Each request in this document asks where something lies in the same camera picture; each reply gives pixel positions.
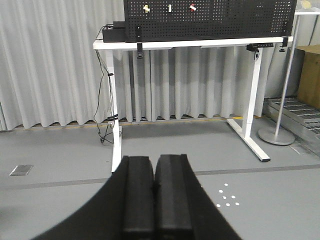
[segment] round pole base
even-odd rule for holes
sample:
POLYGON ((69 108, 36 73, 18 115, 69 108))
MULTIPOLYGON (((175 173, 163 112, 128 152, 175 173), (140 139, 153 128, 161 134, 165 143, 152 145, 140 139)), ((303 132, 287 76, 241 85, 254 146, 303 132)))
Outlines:
POLYGON ((287 146, 293 144, 296 140, 295 136, 284 129, 279 129, 278 136, 275 135, 275 127, 262 128, 258 131, 259 137, 270 144, 287 146))

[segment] desk leg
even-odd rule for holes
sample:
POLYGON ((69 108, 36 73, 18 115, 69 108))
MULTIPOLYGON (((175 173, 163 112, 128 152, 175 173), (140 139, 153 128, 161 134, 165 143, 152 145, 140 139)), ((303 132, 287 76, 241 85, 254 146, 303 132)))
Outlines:
POLYGON ((250 137, 251 127, 254 119, 262 53, 263 49, 260 50, 260 57, 254 62, 253 77, 250 86, 250 97, 248 103, 246 104, 247 108, 245 109, 245 112, 243 114, 242 128, 233 119, 228 119, 227 122, 242 138, 242 140, 250 147, 250 149, 257 155, 261 162, 268 162, 270 161, 270 157, 250 137))
MULTIPOLYGON (((114 67, 114 57, 113 57, 113 51, 112 50, 106 50, 106 64, 109 70, 109 73, 114 74, 115 73, 115 67, 114 67)), ((112 96, 109 94, 110 101, 113 101, 113 114, 118 114, 118 107, 117 107, 117 91, 116 91, 116 81, 115 76, 111 76, 111 86, 109 88, 112 89, 112 96)), ((113 153, 112 153, 112 168, 111 171, 116 171, 117 167, 119 166, 121 162, 121 149, 122 149, 122 133, 121 133, 122 127, 119 126, 119 120, 115 120, 112 128, 113 133, 113 153)))

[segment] cardboard box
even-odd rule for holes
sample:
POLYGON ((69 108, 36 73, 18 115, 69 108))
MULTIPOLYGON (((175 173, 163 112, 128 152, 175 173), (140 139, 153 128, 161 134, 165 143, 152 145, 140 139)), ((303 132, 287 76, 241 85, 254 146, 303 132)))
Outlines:
POLYGON ((320 45, 299 46, 304 62, 298 89, 298 100, 320 109, 320 45))

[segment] black pegboard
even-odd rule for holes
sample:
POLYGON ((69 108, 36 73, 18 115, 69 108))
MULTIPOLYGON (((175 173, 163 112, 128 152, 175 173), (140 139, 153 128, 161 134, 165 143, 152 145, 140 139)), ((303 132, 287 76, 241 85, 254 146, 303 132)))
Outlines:
POLYGON ((297 0, 124 0, 127 42, 291 36, 297 0), (196 11, 191 11, 195 4, 196 11), (148 5, 150 12, 143 10, 148 5))

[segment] gray floor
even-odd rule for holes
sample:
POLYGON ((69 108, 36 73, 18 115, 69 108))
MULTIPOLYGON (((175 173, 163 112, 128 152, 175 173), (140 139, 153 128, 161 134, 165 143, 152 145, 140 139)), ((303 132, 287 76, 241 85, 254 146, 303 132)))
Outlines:
MULTIPOLYGON (((273 125, 255 119, 252 132, 273 125)), ((244 240, 318 240, 319 157, 299 143, 293 149, 252 138, 271 162, 259 162, 225 121, 123 126, 122 153, 150 156, 154 166, 161 154, 187 154, 244 240)), ((111 157, 93 126, 0 133, 0 240, 28 240, 69 216, 110 176, 111 157), (9 176, 20 164, 34 167, 9 176)))

